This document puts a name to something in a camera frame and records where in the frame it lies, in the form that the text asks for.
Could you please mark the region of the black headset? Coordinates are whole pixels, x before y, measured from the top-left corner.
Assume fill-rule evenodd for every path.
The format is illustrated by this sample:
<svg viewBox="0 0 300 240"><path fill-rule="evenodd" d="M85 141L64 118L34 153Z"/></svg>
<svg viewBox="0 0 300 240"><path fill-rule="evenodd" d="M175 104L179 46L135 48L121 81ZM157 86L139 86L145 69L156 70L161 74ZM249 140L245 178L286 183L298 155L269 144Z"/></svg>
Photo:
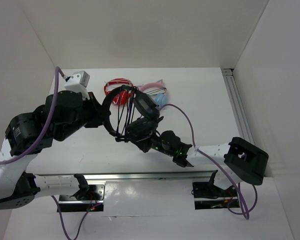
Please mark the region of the black headset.
<svg viewBox="0 0 300 240"><path fill-rule="evenodd" d="M154 100L136 86L122 85L113 89L107 96L111 104L116 96L126 92L131 94L127 104L117 109L117 128L111 123L111 129L106 129L117 142L138 142L157 133L159 123L163 120L160 110Z"/></svg>

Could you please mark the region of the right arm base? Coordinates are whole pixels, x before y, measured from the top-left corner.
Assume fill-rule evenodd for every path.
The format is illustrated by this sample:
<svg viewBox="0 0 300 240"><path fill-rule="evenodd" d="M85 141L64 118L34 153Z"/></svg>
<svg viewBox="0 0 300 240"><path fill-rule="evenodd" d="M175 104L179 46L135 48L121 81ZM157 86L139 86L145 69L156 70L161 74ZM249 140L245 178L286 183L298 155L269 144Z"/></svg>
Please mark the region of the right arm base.
<svg viewBox="0 0 300 240"><path fill-rule="evenodd" d="M196 181L192 183L191 194L194 197L195 210L212 210L239 208L238 193L233 186L226 190L214 185L217 170L209 181Z"/></svg>

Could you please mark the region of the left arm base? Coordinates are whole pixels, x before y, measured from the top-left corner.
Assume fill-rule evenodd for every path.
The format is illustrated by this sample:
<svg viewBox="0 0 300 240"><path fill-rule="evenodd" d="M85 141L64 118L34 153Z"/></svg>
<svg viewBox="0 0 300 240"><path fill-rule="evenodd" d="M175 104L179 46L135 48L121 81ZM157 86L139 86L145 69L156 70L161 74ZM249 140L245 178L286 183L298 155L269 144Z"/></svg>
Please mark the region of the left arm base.
<svg viewBox="0 0 300 240"><path fill-rule="evenodd" d="M72 195L60 195L58 204L62 213L103 212L105 183L88 184L83 174L75 174L79 191Z"/></svg>

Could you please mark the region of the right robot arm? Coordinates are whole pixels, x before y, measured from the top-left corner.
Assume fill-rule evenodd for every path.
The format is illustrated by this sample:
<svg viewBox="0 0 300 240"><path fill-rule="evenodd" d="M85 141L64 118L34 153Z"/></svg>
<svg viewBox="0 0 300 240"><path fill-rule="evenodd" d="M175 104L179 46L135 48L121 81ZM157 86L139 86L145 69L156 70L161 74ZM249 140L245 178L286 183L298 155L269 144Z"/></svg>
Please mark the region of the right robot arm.
<svg viewBox="0 0 300 240"><path fill-rule="evenodd" d="M213 196L220 196L241 182L262 185L269 159L268 153L241 137L233 137L229 143L195 147L183 143L172 130L167 130L134 144L144 153L153 149L170 156L182 168L216 165L216 173L208 184Z"/></svg>

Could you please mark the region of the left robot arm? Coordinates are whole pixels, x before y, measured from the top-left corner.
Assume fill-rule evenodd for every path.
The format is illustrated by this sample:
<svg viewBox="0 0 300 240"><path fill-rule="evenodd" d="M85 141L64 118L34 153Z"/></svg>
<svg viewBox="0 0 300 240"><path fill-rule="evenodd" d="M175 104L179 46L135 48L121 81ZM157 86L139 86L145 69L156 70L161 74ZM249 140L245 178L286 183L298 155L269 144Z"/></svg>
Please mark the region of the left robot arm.
<svg viewBox="0 0 300 240"><path fill-rule="evenodd" d="M42 176L27 173L29 163L53 141L62 142L81 128L107 126L106 101L100 104L92 92L63 90L49 95L33 112L15 116L7 126L0 151L0 210L23 207L36 198L66 195L82 200L91 188L81 173Z"/></svg>

